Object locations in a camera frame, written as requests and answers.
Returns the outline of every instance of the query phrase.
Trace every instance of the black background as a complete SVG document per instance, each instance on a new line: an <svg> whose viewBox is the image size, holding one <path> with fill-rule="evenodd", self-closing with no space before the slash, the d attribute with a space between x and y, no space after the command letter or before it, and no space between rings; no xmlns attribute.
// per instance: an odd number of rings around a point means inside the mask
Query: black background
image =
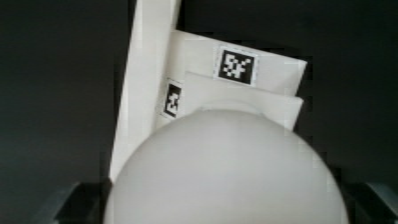
<svg viewBox="0 0 398 224"><path fill-rule="evenodd" d="M297 133L398 187L397 1L189 0L180 29L310 61ZM107 176L134 1L0 2L0 223Z"/></svg>

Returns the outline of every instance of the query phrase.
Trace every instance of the white panel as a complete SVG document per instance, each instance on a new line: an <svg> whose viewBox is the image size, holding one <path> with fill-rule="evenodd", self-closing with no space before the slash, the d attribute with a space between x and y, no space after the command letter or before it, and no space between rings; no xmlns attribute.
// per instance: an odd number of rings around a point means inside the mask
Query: white panel
<svg viewBox="0 0 398 224"><path fill-rule="evenodd" d="M214 80L192 73L187 74L184 107L180 108L184 115L194 113L207 104L226 100L251 105L267 118L288 130L294 129L303 107L301 98L278 95L256 88L242 88L235 83Z"/></svg>
<svg viewBox="0 0 398 224"><path fill-rule="evenodd" d="M111 166L113 180L116 180L134 150L153 131L176 8L176 0L137 1Z"/></svg>

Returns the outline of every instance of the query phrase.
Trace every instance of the black and white square marker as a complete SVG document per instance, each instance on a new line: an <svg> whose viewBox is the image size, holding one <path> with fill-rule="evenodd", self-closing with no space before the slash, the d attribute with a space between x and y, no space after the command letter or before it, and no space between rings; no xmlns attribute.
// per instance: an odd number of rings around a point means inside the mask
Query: black and white square marker
<svg viewBox="0 0 398 224"><path fill-rule="evenodd" d="M182 100L182 84L169 79L162 114L171 119L175 119L178 116L180 100Z"/></svg>
<svg viewBox="0 0 398 224"><path fill-rule="evenodd" d="M221 47L216 78L255 86L258 55L235 48Z"/></svg>

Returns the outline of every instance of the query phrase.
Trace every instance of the white object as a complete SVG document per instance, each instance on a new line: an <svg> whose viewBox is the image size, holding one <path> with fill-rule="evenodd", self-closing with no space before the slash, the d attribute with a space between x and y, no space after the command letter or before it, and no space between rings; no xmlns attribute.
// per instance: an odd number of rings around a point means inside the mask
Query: white object
<svg viewBox="0 0 398 224"><path fill-rule="evenodd" d="M290 132L306 62L176 31L176 9L137 1L105 224L345 224Z"/></svg>
<svg viewBox="0 0 398 224"><path fill-rule="evenodd" d="M299 88L306 62L178 31L178 7L180 0L137 1L111 162L113 181L145 139L173 121L162 116L168 80L184 84L187 72L214 77L223 50L248 52L258 57L256 89L294 97ZM292 128L294 117L288 120L287 127Z"/></svg>
<svg viewBox="0 0 398 224"><path fill-rule="evenodd" d="M114 184L105 224L347 224L335 179L264 117L203 111L153 134Z"/></svg>

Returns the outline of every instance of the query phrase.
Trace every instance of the dark surface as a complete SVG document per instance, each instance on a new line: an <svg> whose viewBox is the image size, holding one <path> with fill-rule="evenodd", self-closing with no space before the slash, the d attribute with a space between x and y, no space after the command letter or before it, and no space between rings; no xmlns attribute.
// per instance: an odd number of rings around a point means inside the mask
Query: dark surface
<svg viewBox="0 0 398 224"><path fill-rule="evenodd" d="M107 176L129 14L127 0L0 2L2 224Z"/></svg>
<svg viewBox="0 0 398 224"><path fill-rule="evenodd" d="M398 1L187 0L180 29L310 61L296 132L345 182L398 189Z"/></svg>

